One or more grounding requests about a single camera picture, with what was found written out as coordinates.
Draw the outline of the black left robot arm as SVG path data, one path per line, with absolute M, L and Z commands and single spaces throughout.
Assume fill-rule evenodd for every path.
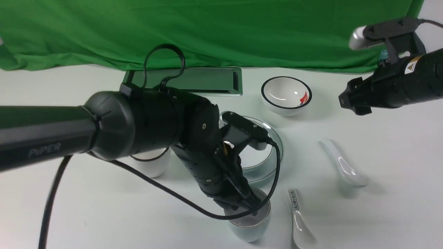
M 171 148 L 218 205 L 252 210 L 261 201 L 218 122 L 217 105 L 174 88 L 121 86 L 82 106 L 1 106 L 1 171 L 73 154 L 112 161 Z

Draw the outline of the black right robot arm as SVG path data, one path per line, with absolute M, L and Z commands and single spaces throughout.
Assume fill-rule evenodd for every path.
M 339 95 L 342 108 L 358 116 L 372 108 L 397 109 L 402 106 L 443 97 L 442 50 L 401 58 L 396 63 L 383 61 L 374 73 L 352 79 Z

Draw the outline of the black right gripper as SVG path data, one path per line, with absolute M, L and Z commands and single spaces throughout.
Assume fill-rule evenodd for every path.
M 350 80 L 339 95 L 339 104 L 358 116 L 372 113 L 372 108 L 396 109 L 418 103 L 421 76 L 418 71 L 406 74 L 408 60 L 383 62 L 367 79 Z

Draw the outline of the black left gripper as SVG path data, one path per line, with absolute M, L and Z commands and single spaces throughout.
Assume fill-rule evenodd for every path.
M 171 148 L 198 183 L 201 191 L 222 208 L 256 211 L 262 201 L 242 172 L 239 153 L 250 144 L 264 144 L 264 135 L 182 137 Z

